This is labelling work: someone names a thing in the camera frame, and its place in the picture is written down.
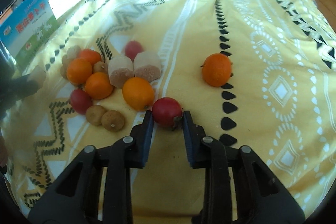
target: red radish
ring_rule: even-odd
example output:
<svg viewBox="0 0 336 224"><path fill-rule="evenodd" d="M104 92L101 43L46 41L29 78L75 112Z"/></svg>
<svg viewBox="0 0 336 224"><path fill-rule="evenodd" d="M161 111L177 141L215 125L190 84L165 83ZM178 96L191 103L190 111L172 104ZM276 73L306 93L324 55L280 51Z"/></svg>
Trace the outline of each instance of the red radish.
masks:
<svg viewBox="0 0 336 224"><path fill-rule="evenodd" d="M175 129L182 119L181 105L173 98L163 97L152 107L153 119L160 126Z"/></svg>
<svg viewBox="0 0 336 224"><path fill-rule="evenodd" d="M81 115L85 115L86 110L93 105L90 96L80 89L71 92L70 104L73 110Z"/></svg>
<svg viewBox="0 0 336 224"><path fill-rule="evenodd" d="M134 61L134 58L137 56L137 54L143 51L144 49L142 45L138 41L135 41L135 40L128 42L125 46L125 55L128 58L130 58L132 62Z"/></svg>

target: hand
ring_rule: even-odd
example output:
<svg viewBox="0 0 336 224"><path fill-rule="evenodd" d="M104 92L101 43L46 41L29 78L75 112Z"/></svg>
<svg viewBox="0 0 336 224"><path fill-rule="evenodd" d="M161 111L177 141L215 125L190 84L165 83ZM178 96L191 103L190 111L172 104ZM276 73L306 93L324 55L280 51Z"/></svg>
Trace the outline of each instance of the hand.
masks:
<svg viewBox="0 0 336 224"><path fill-rule="evenodd" d="M8 161L7 149L5 147L5 140L0 136L0 166L4 167Z"/></svg>

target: metal screw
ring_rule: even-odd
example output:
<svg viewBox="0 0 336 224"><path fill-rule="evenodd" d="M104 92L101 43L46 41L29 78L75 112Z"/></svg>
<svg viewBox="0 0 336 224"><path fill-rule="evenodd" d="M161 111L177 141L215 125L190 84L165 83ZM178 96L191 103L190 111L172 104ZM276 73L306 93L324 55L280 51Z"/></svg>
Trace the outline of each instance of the metal screw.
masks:
<svg viewBox="0 0 336 224"><path fill-rule="evenodd" d="M247 146L247 145L244 145L244 146L241 147L241 150L242 150L244 153L248 154L248 153L251 152L251 147L249 147L249 146Z"/></svg>
<svg viewBox="0 0 336 224"><path fill-rule="evenodd" d="M87 145L84 148L84 152L85 153L91 153L94 149L95 149L95 147L93 145Z"/></svg>
<svg viewBox="0 0 336 224"><path fill-rule="evenodd" d="M210 136L203 137L202 141L204 143L212 143L213 139Z"/></svg>
<svg viewBox="0 0 336 224"><path fill-rule="evenodd" d="M133 142L133 137L132 136L126 136L123 138L124 143L131 143Z"/></svg>

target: tangerine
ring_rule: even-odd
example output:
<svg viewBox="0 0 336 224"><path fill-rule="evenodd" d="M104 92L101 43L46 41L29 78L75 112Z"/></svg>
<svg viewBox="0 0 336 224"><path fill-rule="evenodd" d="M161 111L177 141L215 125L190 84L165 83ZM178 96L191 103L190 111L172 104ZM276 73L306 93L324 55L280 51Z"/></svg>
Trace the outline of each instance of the tangerine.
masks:
<svg viewBox="0 0 336 224"><path fill-rule="evenodd" d="M78 58L84 58L91 63L93 66L95 63L101 61L101 56L99 52L92 49L86 48L79 52Z"/></svg>
<svg viewBox="0 0 336 224"><path fill-rule="evenodd" d="M74 59L67 68L67 78L75 85L84 84L91 74L92 66L84 58Z"/></svg>
<svg viewBox="0 0 336 224"><path fill-rule="evenodd" d="M112 93L113 88L109 76L103 72L92 74L85 83L86 93L95 100L106 98Z"/></svg>
<svg viewBox="0 0 336 224"><path fill-rule="evenodd" d="M209 55L202 66L202 76L206 83L211 86L222 86L231 77L231 61L221 53Z"/></svg>
<svg viewBox="0 0 336 224"><path fill-rule="evenodd" d="M140 77L129 78L123 86L123 97L136 111L145 111L154 103L154 90L150 83Z"/></svg>

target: patterned tablecloth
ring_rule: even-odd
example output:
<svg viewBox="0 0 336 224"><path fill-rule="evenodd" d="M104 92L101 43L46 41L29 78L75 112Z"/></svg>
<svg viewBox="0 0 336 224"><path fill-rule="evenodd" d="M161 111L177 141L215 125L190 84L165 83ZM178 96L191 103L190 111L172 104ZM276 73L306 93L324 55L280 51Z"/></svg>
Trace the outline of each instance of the patterned tablecloth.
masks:
<svg viewBox="0 0 336 224"><path fill-rule="evenodd" d="M107 62L130 40L157 51L156 97L191 111L215 138L250 145L309 216L336 176L336 35L313 0L50 0L62 23L28 68L47 70L43 88L10 109L2 123L10 153L7 178L24 214L88 144L109 146L140 123L121 90L100 101L122 112L119 133L86 122L68 98L61 58L74 45ZM202 80L215 52L234 75L221 88ZM131 173L135 223L190 223L202 208L204 170L192 170L183 134L155 127L147 166Z"/></svg>

